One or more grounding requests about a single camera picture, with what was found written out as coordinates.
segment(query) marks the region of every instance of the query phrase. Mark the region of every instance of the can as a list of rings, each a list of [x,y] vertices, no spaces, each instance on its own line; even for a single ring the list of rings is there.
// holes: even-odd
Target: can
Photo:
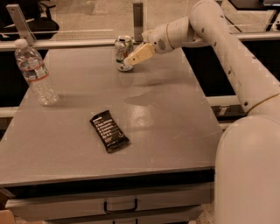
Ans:
[[[133,66],[125,66],[123,60],[133,52],[133,44],[130,36],[118,36],[115,40],[115,65],[122,72],[129,71]]]

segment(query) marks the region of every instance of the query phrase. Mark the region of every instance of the can lid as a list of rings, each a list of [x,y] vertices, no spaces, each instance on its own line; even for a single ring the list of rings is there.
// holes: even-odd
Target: can lid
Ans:
[[[123,35],[123,36],[118,36],[116,40],[121,42],[129,42],[131,41],[131,37],[127,35]]]
[[[15,43],[16,48],[19,48],[19,49],[23,49],[28,46],[28,43],[27,43],[26,39],[24,39],[24,38],[19,38],[14,43]]]

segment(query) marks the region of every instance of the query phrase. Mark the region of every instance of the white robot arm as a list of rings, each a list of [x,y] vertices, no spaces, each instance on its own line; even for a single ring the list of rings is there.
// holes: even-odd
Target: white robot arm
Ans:
[[[279,223],[280,83],[230,33],[221,7],[201,0],[184,17],[143,34],[124,61],[137,64],[154,53],[210,45],[248,116],[224,132],[216,156],[215,223]]]

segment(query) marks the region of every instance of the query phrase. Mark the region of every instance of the cabinet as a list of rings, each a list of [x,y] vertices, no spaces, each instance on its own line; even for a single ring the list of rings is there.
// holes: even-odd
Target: cabinet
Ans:
[[[107,223],[108,220],[130,217],[149,223],[146,217],[149,216],[161,223],[166,216],[162,215],[166,213],[171,214],[171,221],[196,219],[200,214],[198,205],[209,203],[212,197],[213,184],[201,183],[11,199],[7,208],[27,221],[53,220],[50,222],[60,223],[63,220],[64,223],[72,223],[75,220],[79,223],[90,220]]]

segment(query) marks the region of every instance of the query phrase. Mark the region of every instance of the table surface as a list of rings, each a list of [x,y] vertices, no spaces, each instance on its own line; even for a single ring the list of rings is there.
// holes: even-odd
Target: table surface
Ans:
[[[50,50],[59,93],[28,90],[0,142],[0,187],[214,167],[221,128],[181,49],[116,70],[113,47]],[[108,154],[89,120],[109,110],[131,144]]]

